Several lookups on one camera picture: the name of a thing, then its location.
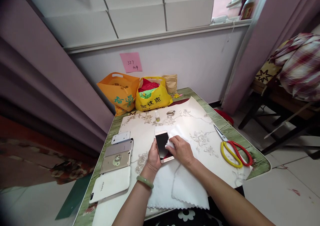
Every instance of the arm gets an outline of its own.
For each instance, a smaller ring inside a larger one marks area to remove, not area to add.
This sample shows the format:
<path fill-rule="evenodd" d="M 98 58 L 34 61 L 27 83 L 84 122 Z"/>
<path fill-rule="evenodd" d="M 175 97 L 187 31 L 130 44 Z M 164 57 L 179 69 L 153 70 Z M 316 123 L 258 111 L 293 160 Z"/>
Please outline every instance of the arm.
<path fill-rule="evenodd" d="M 179 136 L 169 140 L 174 143 L 175 149 L 167 149 L 199 180 L 230 225 L 274 226 L 246 198 L 195 159 L 189 143 Z"/>
<path fill-rule="evenodd" d="M 149 150 L 147 163 L 140 175 L 153 183 L 160 166 L 161 163 L 157 149 L 157 142 L 154 139 Z M 151 188 L 149 188 L 146 184 L 137 181 L 133 186 L 133 189 L 130 192 L 127 200 L 121 207 L 116 219 L 113 221 L 112 226 L 143 225 L 150 194 Z"/>

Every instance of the smartphone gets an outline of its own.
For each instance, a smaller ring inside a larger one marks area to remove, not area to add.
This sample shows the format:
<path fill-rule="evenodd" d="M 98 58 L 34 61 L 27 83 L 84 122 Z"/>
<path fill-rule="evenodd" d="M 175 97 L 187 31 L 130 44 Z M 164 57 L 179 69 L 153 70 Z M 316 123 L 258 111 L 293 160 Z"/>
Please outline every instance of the smartphone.
<path fill-rule="evenodd" d="M 114 144 L 114 145 L 107 147 L 106 152 L 104 153 L 104 157 L 118 154 L 118 153 L 122 153 L 122 152 L 129 151 L 129 150 L 131 150 L 131 151 L 133 150 L 133 138 L 131 138 L 130 140 L 127 140 L 127 141 L 124 141 L 121 143 L 117 143 L 117 144 Z"/>
<path fill-rule="evenodd" d="M 125 191 L 130 185 L 131 167 L 125 167 L 101 175 L 96 179 L 89 203 L 97 202 L 114 194 Z"/>
<path fill-rule="evenodd" d="M 114 135 L 111 144 L 120 143 L 128 139 L 130 139 L 130 131 Z"/>
<path fill-rule="evenodd" d="M 174 156 L 169 152 L 169 150 L 165 148 L 169 139 L 168 132 L 165 130 L 159 133 L 155 133 L 155 135 L 156 135 L 156 140 L 158 145 L 160 162 L 165 163 L 174 159 Z"/>
<path fill-rule="evenodd" d="M 130 165 L 131 150 L 113 154 L 103 159 L 100 174 L 125 168 Z"/>

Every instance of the phone screen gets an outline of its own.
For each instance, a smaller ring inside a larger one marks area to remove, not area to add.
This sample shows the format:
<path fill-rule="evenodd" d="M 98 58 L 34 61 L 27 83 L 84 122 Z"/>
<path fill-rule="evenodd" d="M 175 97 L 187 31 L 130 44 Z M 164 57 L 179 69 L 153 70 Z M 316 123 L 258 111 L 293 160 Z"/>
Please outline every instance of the phone screen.
<path fill-rule="evenodd" d="M 172 156 L 172 154 L 165 148 L 168 142 L 168 139 L 169 139 L 168 133 L 156 135 L 157 145 L 159 149 L 159 156 L 161 160 Z"/>

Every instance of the hand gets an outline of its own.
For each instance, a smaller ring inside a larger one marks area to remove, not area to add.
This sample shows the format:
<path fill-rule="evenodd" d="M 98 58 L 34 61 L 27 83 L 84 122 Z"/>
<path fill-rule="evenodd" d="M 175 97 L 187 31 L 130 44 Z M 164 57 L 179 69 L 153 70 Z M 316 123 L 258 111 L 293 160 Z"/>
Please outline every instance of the hand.
<path fill-rule="evenodd" d="M 153 143 L 149 150 L 146 166 L 152 169 L 155 173 L 158 172 L 158 169 L 161 166 L 156 139 L 153 140 Z"/>
<path fill-rule="evenodd" d="M 190 144 L 178 135 L 170 138 L 169 141 L 174 144 L 175 149 L 170 146 L 166 147 L 166 149 L 168 149 L 183 166 L 187 167 L 190 165 L 195 159 Z"/>

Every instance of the scissor handle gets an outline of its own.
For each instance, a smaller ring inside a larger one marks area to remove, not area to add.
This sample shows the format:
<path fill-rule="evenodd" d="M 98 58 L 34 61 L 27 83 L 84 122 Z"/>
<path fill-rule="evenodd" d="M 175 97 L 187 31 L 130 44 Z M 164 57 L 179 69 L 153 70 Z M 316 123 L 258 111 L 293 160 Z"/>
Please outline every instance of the scissor handle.
<path fill-rule="evenodd" d="M 243 164 L 244 166 L 249 167 L 249 166 L 251 166 L 251 165 L 253 164 L 253 159 L 252 159 L 251 155 L 249 154 L 249 152 L 248 152 L 244 147 L 242 147 L 240 144 L 238 144 L 238 143 L 236 143 L 236 142 L 234 142 L 234 141 L 230 141 L 230 140 L 229 140 L 228 143 L 232 145 L 232 147 L 234 148 L 234 151 L 236 152 L 236 155 L 237 155 L 238 158 L 241 160 L 241 162 L 242 162 L 242 164 Z M 246 163 L 246 162 L 242 159 L 242 157 L 241 157 L 239 151 L 237 150 L 236 146 L 239 147 L 240 149 L 242 149 L 242 151 L 247 155 L 247 157 L 248 157 L 248 163 Z"/>
<path fill-rule="evenodd" d="M 224 154 L 224 148 L 227 149 L 227 151 L 232 155 L 232 157 L 239 163 L 239 164 L 234 164 L 233 162 L 231 162 L 227 156 Z M 235 168 L 242 168 L 243 164 L 240 161 L 241 158 L 238 158 L 231 149 L 229 149 L 229 147 L 227 146 L 226 142 L 221 142 L 221 154 L 222 157 L 224 158 L 225 161 L 227 161 L 228 164 L 230 164 L 231 166 L 235 167 Z"/>

